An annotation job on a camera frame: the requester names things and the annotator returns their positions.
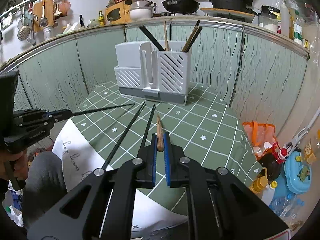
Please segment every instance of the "metal screw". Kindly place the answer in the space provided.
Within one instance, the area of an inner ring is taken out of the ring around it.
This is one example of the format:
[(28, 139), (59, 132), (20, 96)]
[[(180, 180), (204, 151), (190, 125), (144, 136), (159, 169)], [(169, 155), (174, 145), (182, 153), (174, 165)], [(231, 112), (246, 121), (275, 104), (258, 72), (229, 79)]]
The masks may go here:
[(218, 168), (218, 173), (221, 175), (226, 175), (228, 173), (228, 170), (225, 167)]
[(181, 157), (180, 158), (180, 162), (183, 163), (183, 164), (187, 164), (190, 162), (190, 159), (188, 157)]
[(94, 172), (93, 172), (93, 174), (96, 175), (97, 177), (103, 175), (103, 173), (104, 173), (104, 169), (102, 169), (102, 168), (98, 168), (98, 169), (94, 170)]
[(139, 165), (139, 164), (142, 163), (142, 159), (141, 159), (141, 158), (134, 158), (134, 159), (132, 160), (132, 163), (133, 163), (134, 165)]

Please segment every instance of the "white bottle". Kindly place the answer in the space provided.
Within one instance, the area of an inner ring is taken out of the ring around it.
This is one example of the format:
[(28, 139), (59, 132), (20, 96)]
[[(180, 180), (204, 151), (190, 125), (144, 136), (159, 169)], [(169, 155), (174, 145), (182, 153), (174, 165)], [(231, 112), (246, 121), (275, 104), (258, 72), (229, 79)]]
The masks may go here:
[(273, 196), (275, 194), (275, 188), (278, 186), (276, 181), (273, 181), (270, 183), (270, 185), (267, 185), (266, 188), (259, 193), (258, 197), (267, 205), (269, 206)]
[(288, 8), (282, 4), (280, 7), (281, 14), (281, 34), (289, 38), (290, 34), (290, 14)]

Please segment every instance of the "cutting board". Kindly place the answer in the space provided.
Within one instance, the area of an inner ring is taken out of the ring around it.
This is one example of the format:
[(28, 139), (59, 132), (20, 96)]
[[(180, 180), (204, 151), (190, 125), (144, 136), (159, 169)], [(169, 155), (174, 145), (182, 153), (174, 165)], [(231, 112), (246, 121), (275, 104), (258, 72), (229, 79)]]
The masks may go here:
[[(33, 14), (38, 16), (38, 21), (33, 23), (35, 33), (40, 32), (44, 29), (39, 27), (39, 20), (42, 17), (42, 2), (36, 3), (33, 6)], [(48, 19), (48, 26), (53, 26), (53, 0), (45, 0), (44, 4), (44, 16)]]

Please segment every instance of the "frying pan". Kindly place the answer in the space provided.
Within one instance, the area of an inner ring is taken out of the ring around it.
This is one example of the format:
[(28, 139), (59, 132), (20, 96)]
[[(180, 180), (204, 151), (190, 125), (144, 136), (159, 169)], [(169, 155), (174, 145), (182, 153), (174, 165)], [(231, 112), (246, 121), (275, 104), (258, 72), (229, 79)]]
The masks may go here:
[(166, 0), (162, 2), (164, 8), (173, 13), (189, 14), (199, 9), (199, 3), (195, 0)]

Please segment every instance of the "human hand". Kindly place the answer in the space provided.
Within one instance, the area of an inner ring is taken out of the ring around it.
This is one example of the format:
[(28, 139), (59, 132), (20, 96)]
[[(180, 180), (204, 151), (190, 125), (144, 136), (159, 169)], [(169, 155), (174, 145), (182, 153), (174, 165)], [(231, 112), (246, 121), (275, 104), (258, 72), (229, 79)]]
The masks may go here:
[(25, 180), (28, 178), (28, 158), (27, 149), (18, 153), (10, 154), (6, 150), (0, 150), (0, 179), (9, 180), (7, 172), (4, 168), (5, 162), (15, 161), (13, 175), (18, 178), (18, 180)]

